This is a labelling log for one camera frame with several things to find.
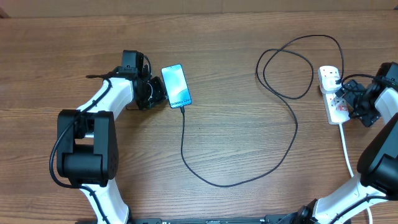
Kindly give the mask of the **white power strip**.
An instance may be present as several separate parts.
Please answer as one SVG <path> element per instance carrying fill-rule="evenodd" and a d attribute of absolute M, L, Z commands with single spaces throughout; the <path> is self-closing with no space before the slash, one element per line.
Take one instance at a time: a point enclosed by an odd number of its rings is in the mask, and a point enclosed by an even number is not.
<path fill-rule="evenodd" d="M 338 69 L 329 65 L 321 66 L 317 73 L 319 82 L 321 76 L 340 78 Z M 342 124 L 349 120 L 348 106 L 345 101 L 336 102 L 335 93 L 322 94 L 322 96 L 329 124 Z"/>

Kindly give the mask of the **Samsung Galaxy smartphone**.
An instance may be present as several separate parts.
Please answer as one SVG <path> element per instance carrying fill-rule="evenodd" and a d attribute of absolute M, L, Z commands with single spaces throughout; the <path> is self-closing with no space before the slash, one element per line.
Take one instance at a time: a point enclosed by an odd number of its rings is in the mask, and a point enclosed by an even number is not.
<path fill-rule="evenodd" d="M 192 97 L 181 64 L 161 69 L 171 108 L 180 108 L 192 104 Z"/>

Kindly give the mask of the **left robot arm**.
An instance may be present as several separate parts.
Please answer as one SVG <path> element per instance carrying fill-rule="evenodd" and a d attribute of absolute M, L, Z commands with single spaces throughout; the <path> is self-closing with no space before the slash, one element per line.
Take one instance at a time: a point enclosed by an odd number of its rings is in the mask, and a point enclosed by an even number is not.
<path fill-rule="evenodd" d="M 103 85 L 90 100 L 58 114 L 49 171 L 57 185 L 84 193 L 96 214 L 95 223 L 134 223 L 116 183 L 115 120 L 129 104 L 149 110 L 167 94 L 162 80 L 153 76 L 148 57 L 136 50 L 124 50 L 121 65 L 99 78 Z"/>

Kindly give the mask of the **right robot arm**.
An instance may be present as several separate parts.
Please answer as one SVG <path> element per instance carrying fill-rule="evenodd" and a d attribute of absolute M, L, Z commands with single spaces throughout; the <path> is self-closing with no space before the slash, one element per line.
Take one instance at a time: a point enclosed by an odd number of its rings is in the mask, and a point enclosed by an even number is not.
<path fill-rule="evenodd" d="M 281 223 L 350 223 L 351 217 L 382 202 L 397 200 L 397 63 L 382 63 L 368 86 L 354 75 L 335 84 L 337 71 L 318 70 L 331 124 L 358 118 L 365 127 L 382 118 L 385 126 L 363 151 L 357 173 L 327 197 L 315 199 Z"/>

